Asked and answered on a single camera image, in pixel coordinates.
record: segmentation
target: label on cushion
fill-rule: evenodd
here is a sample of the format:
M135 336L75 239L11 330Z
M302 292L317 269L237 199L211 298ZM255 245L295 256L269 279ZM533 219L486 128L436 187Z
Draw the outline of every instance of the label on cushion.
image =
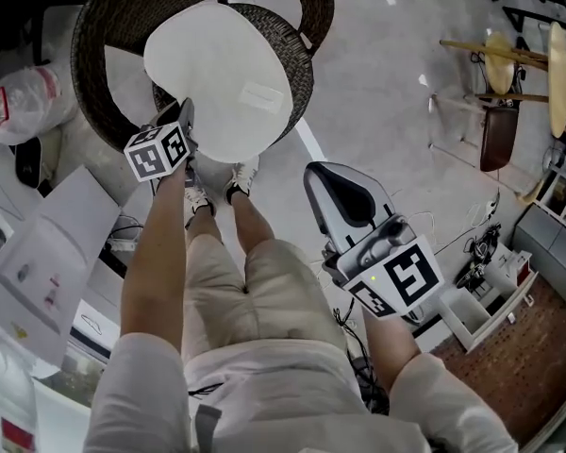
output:
M239 102L277 114L283 103L283 92L260 86L256 82L246 82L239 95Z

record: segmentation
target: white sneaker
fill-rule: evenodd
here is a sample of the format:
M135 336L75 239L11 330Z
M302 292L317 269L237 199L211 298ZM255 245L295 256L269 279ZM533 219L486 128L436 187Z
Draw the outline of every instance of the white sneaker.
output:
M246 162L238 162L233 165L233 177L225 186L225 202L231 204L231 197L234 192L243 192L249 196L252 182L260 164L260 156L251 158Z
M204 185L191 166L187 166L185 178L185 199L190 202L192 213L195 214L201 207L209 207L211 214L215 214L214 204L208 197Z

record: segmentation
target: white device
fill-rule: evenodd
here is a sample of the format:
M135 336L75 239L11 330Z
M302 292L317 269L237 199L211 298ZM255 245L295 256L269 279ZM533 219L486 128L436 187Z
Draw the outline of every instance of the white device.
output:
M406 316L444 283L424 236L417 238L382 186L331 162L312 162L304 187L328 238L323 269L378 319Z
M80 297L119 213L80 166L0 250L0 329L18 347L61 365Z

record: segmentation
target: white box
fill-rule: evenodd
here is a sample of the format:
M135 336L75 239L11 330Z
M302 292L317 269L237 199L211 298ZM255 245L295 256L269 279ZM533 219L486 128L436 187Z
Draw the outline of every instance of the white box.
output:
M442 320L470 351L475 344L478 330L487 324L491 315L466 289L448 289L439 297L439 313Z
M0 250L0 328L22 349L61 365L80 297L119 214L79 167Z
M190 153L178 122L135 134L124 148L138 181L171 175Z

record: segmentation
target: plastic bag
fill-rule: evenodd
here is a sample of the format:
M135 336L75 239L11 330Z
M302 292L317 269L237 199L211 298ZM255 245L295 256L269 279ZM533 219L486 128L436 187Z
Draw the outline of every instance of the plastic bag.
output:
M68 66L28 67L0 78L0 143L16 145L74 117Z

